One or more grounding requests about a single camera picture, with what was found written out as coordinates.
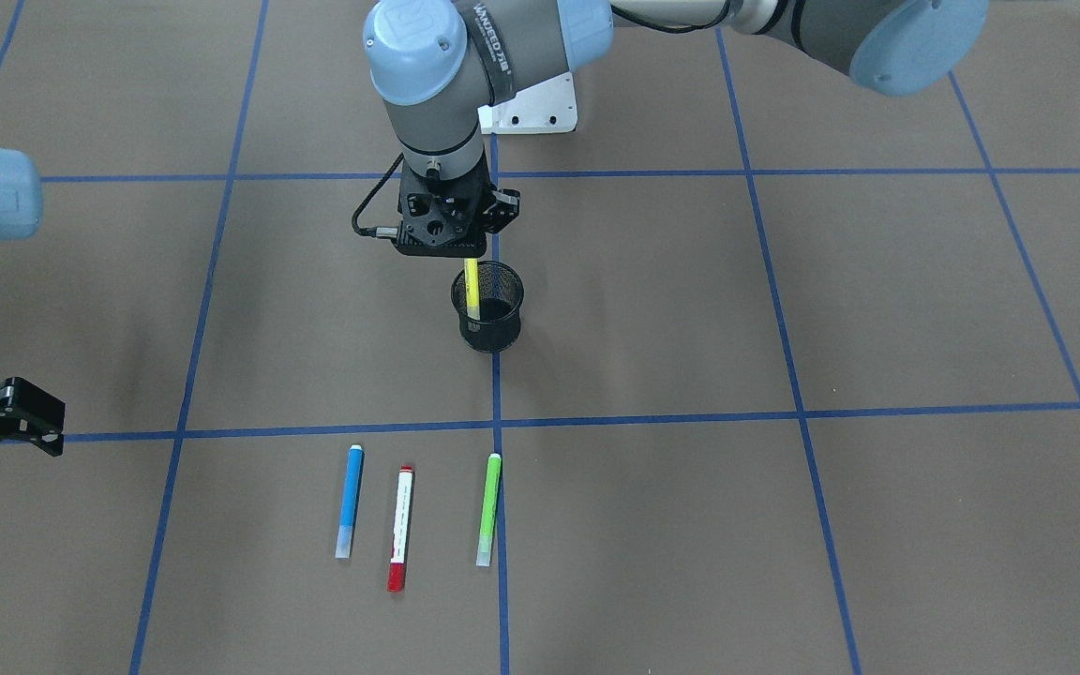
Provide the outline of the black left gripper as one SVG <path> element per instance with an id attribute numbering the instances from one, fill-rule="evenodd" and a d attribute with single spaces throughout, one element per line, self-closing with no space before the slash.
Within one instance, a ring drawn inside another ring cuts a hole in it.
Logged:
<path id="1" fill-rule="evenodd" d="M 361 226 L 361 215 L 393 178 L 399 178 L 399 222 Z M 519 214 L 521 192 L 497 187 L 485 158 L 458 178 L 441 180 L 437 167 L 421 175 L 399 156 L 352 213 L 352 231 L 384 240 L 403 256 L 480 258 L 488 249 L 488 237 L 501 233 Z"/>

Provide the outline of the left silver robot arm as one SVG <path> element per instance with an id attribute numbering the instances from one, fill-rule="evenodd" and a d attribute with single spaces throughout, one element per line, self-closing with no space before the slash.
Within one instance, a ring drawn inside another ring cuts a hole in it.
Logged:
<path id="1" fill-rule="evenodd" d="M 622 1 L 378 1 L 361 31 L 372 85 L 401 154 L 399 222 L 352 230 L 402 255 L 477 258 L 518 217 L 521 195 L 496 187 L 480 108 L 571 75 L 611 50 L 616 21 L 681 35 L 728 25 L 767 36 L 883 96 L 924 90 L 963 60 L 985 1 L 681 1 L 669 14 Z"/>

